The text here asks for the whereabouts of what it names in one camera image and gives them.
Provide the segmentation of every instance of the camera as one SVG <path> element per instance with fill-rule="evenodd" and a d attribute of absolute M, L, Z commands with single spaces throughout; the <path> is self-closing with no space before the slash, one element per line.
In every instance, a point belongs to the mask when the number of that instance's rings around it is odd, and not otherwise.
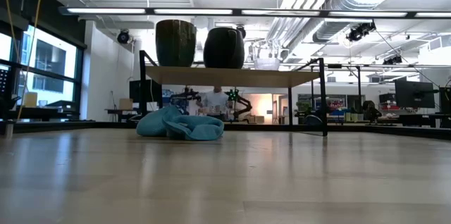
<path fill-rule="evenodd" d="M 129 30 L 121 30 L 121 33 L 118 35 L 119 44 L 129 44 L 133 41 L 132 36 L 129 34 Z"/>

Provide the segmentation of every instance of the black planter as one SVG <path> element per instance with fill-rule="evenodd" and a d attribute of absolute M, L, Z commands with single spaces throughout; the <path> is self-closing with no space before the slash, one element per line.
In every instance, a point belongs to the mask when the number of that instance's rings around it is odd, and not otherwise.
<path fill-rule="evenodd" d="M 196 27 L 183 20 L 162 20 L 156 24 L 156 57 L 160 66 L 190 67 L 196 49 Z"/>
<path fill-rule="evenodd" d="M 204 46 L 205 67 L 241 69 L 244 62 L 245 44 L 239 30 L 217 27 L 209 31 Z"/>

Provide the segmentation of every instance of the fluorescent light fixture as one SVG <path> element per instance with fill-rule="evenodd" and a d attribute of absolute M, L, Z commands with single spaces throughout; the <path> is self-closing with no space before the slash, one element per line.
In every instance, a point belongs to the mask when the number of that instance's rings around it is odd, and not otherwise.
<path fill-rule="evenodd" d="M 79 14 L 145 14 L 143 8 L 68 8 L 69 13 Z"/>
<path fill-rule="evenodd" d="M 243 15 L 268 15 L 268 16 L 318 16 L 318 11 L 292 11 L 292 10 L 242 10 Z"/>
<path fill-rule="evenodd" d="M 231 9 L 154 9 L 155 14 L 166 15 L 231 15 Z"/>
<path fill-rule="evenodd" d="M 415 18 L 451 18 L 451 13 L 424 12 L 416 13 Z"/>
<path fill-rule="evenodd" d="M 324 18 L 327 23 L 372 23 L 373 19 L 358 18 Z"/>
<path fill-rule="evenodd" d="M 378 11 L 368 11 L 368 12 L 352 12 L 352 11 L 332 11 L 328 14 L 328 16 L 346 16 L 346 17 L 368 17 L 368 18 L 377 18 L 377 17 L 405 17 L 407 12 L 378 12 Z"/>
<path fill-rule="evenodd" d="M 235 23 L 214 23 L 215 27 L 235 27 L 236 24 Z"/>

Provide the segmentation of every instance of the shelf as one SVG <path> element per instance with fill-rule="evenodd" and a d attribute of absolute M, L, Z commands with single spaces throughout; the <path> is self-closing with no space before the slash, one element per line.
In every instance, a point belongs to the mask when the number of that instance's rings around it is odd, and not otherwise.
<path fill-rule="evenodd" d="M 223 87 L 296 87 L 319 78 L 315 72 L 146 66 L 159 84 Z"/>

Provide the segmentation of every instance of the table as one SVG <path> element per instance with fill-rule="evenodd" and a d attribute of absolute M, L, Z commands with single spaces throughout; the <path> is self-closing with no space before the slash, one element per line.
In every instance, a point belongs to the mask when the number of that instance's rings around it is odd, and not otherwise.
<path fill-rule="evenodd" d="M 8 117 L 10 119 L 16 119 L 19 113 L 20 106 L 16 107 L 15 111 L 8 111 Z M 67 118 L 74 119 L 78 117 L 80 113 L 75 111 L 64 111 L 58 112 L 57 108 L 30 108 L 23 107 L 22 113 L 20 114 L 20 119 L 40 119 L 42 121 L 48 122 L 50 119 Z"/>
<path fill-rule="evenodd" d="M 146 65 L 146 58 L 152 66 Z M 318 63 L 319 72 L 301 71 L 302 69 Z M 251 70 L 251 69 L 226 69 L 226 68 L 192 68 L 192 67 L 171 67 L 157 66 L 146 51 L 140 51 L 140 80 L 145 83 L 147 77 L 160 85 L 194 85 L 194 86 L 215 86 L 224 87 L 271 87 L 288 88 L 288 118 L 289 128 L 293 128 L 293 100 L 292 87 L 313 82 L 320 78 L 321 89 L 321 120 L 323 121 L 323 136 L 327 136 L 326 119 L 326 81 L 324 79 L 325 65 L 323 58 L 310 60 L 306 65 L 292 71 L 274 70 Z M 141 93 L 141 100 L 145 100 L 145 92 Z M 141 113 L 147 113 L 144 101 L 140 102 Z"/>
<path fill-rule="evenodd" d="M 118 120 L 117 120 L 118 123 L 121 123 L 122 119 L 127 119 L 127 118 L 130 118 L 132 116 L 136 116 L 137 115 L 137 111 L 133 110 L 133 109 L 131 109 L 131 110 L 119 110 L 119 109 L 106 108 L 105 111 L 108 114 L 117 115 L 118 116 Z M 134 113 L 134 114 L 124 114 L 124 112 L 132 112 L 132 111 L 134 111 L 136 113 Z"/>
<path fill-rule="evenodd" d="M 400 115 L 399 121 L 402 126 L 412 126 L 412 125 L 429 125 L 431 128 L 435 128 L 435 120 L 448 119 L 451 120 L 451 114 L 409 114 Z"/>

